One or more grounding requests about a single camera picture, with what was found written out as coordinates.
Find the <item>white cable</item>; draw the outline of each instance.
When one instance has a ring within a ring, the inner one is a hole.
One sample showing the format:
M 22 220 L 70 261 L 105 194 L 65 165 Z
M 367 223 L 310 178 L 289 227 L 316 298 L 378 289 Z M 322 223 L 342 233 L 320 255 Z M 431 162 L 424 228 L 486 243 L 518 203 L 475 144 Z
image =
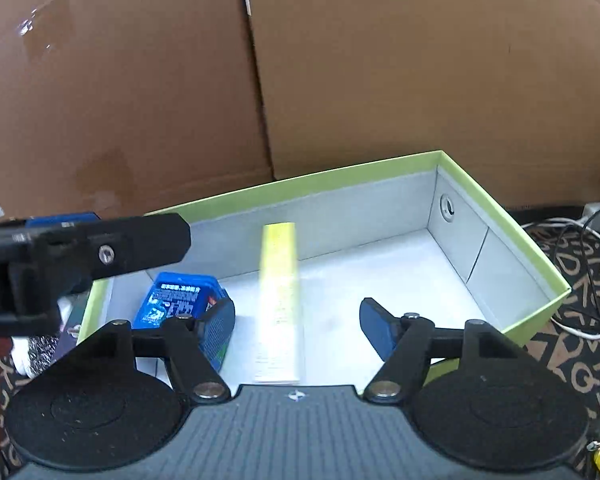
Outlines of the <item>white cable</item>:
M 531 222 L 529 224 L 523 225 L 522 228 L 526 229 L 528 227 L 531 227 L 532 225 L 535 225 L 536 227 L 565 227 L 566 225 L 575 225 L 580 228 L 584 228 L 584 224 L 582 224 L 581 222 L 578 222 L 577 220 L 573 220 L 571 218 L 549 218 L 546 221 L 543 221 L 541 224 L 534 224 L 534 222 Z M 585 229 L 588 233 L 594 235 L 598 240 L 600 240 L 599 232 L 597 232 L 596 230 L 592 229 L 589 226 L 587 226 Z M 574 336 L 581 337 L 581 338 L 587 339 L 589 341 L 596 341 L 596 340 L 600 339 L 600 334 L 588 334 L 586 332 L 582 332 L 581 330 L 577 330 L 576 328 L 571 328 L 570 326 L 565 326 L 562 323 L 560 323 L 557 319 L 555 319 L 553 316 L 551 316 L 551 321 L 553 321 L 557 326 L 559 326 L 565 332 L 573 334 Z

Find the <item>black circular disc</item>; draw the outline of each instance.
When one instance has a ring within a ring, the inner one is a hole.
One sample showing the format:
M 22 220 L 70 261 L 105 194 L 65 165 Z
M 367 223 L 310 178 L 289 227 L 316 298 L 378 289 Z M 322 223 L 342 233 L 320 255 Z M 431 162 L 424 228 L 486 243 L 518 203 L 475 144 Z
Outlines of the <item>black circular disc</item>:
M 160 447 L 178 425 L 180 403 L 154 377 L 103 360 L 70 373 L 52 369 L 14 396 L 5 413 L 11 441 L 27 460 L 70 471 L 115 468 Z
M 412 410 L 418 430 L 442 453 L 501 472 L 572 458 L 588 426 L 576 393 L 518 359 L 446 374 L 418 393 Z

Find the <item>patterned carpet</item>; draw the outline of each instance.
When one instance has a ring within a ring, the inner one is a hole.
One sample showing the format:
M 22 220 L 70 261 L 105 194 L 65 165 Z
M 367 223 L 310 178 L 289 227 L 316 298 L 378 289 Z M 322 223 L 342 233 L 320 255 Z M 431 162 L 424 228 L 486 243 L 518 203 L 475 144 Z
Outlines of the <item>patterned carpet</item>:
M 552 228 L 534 228 L 529 231 L 529 234 L 550 256 L 557 241 L 558 231 Z M 600 243 L 594 238 L 587 238 L 585 254 L 594 275 L 596 293 L 600 298 Z M 573 293 L 564 302 L 557 317 L 568 320 L 570 324 L 589 325 L 590 319 L 569 310 L 569 306 L 573 305 L 594 311 L 592 290 L 584 261 L 581 261 L 579 234 L 576 231 L 567 232 L 561 239 L 557 251 L 557 265 L 573 287 Z M 600 341 L 585 341 L 563 332 L 549 322 L 525 347 L 533 357 L 582 394 L 592 424 L 599 425 Z M 1 361 L 0 367 L 2 369 L 0 399 L 5 408 L 13 394 L 26 384 L 28 379 L 18 375 L 8 359 Z M 581 453 L 576 460 L 576 468 L 582 470 L 585 464 L 585 454 Z M 0 452 L 0 480 L 17 470 L 20 465 L 13 446 L 5 436 Z

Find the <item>metal grommet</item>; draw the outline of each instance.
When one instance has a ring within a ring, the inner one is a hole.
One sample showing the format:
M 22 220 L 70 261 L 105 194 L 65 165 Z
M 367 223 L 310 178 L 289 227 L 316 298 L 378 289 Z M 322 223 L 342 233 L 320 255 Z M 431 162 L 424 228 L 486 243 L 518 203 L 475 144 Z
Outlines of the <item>metal grommet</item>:
M 193 393 L 200 399 L 218 399 L 224 395 L 224 386 L 220 383 L 209 381 L 208 383 L 200 383 L 193 388 Z
M 109 265 L 113 263 L 116 253 L 113 252 L 111 246 L 103 245 L 98 249 L 98 257 L 103 264 Z
M 443 193 L 440 197 L 440 212 L 442 213 L 442 218 L 447 222 L 452 222 L 456 214 L 454 203 L 451 202 L 450 196 L 446 193 Z
M 400 384 L 393 381 L 376 381 L 369 385 L 368 392 L 376 399 L 391 399 L 400 393 Z

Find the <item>silver bolt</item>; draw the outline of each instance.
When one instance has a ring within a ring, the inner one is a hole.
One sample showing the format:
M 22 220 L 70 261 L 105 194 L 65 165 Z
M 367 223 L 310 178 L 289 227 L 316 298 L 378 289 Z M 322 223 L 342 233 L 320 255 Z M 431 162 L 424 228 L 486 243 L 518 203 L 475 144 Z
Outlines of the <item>silver bolt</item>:
M 400 393 L 400 384 L 393 381 L 376 381 L 369 385 L 369 393 L 379 399 L 390 399 Z
M 193 388 L 193 393 L 200 397 L 200 399 L 217 399 L 224 394 L 224 386 L 213 381 L 200 383 Z
M 103 264 L 109 265 L 113 263 L 116 253 L 113 252 L 111 246 L 103 245 L 98 249 L 98 257 Z

